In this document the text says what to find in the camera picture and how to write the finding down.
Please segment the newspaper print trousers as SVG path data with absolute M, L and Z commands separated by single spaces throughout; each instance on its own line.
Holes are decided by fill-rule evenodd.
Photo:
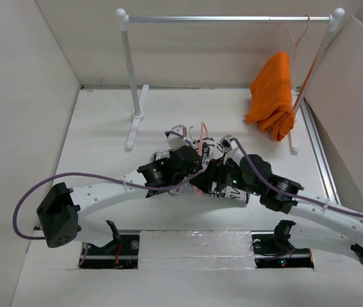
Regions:
M 155 152 L 151 157 L 151 162 L 163 158 L 168 158 L 170 157 L 172 152 L 173 151 L 171 149 Z M 212 159 L 222 158 L 223 155 L 224 155 L 224 147 L 220 143 L 216 142 L 214 138 L 204 138 L 203 148 L 202 148 L 202 162 L 201 162 L 203 169 L 201 170 L 201 172 L 203 172 L 207 168 L 209 162 Z M 184 193 L 192 194 L 196 191 L 195 188 L 196 188 L 195 186 L 191 185 L 190 183 L 187 183 L 176 189 L 171 189 L 170 191 L 164 192 L 162 193 L 162 195 L 175 197 L 175 196 L 180 196 L 181 194 Z M 225 187 L 222 189 L 222 191 L 217 192 L 215 188 L 216 188 L 216 183 L 213 183 L 211 185 L 211 191 L 209 193 L 205 193 L 202 190 L 202 188 L 199 188 L 199 190 L 201 191 L 201 196 L 229 199 L 237 202 L 238 206 L 240 207 L 246 207 L 249 202 L 250 196 L 246 192 L 236 191 L 233 188 L 229 187 Z

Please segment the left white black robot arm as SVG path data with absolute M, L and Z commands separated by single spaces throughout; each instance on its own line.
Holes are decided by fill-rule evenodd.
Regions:
M 49 248 L 58 248 L 73 240 L 90 243 L 104 253 L 119 248 L 114 223 L 103 225 L 88 219 L 99 210 L 129 200 L 146 199 L 184 186 L 201 169 L 201 157 L 190 146 L 170 152 L 168 157 L 153 161 L 116 179 L 69 188 L 64 182 L 52 186 L 36 212 Z

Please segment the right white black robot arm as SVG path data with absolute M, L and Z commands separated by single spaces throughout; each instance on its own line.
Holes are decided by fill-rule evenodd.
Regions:
M 270 163 L 258 155 L 212 159 L 190 183 L 207 195 L 247 203 L 251 195 L 274 212 L 301 217 L 319 225 L 303 226 L 281 220 L 265 241 L 254 243 L 254 252 L 269 259 L 283 258 L 297 249 L 320 249 L 348 256 L 363 265 L 363 214 L 337 205 L 310 203 L 301 184 L 273 174 Z

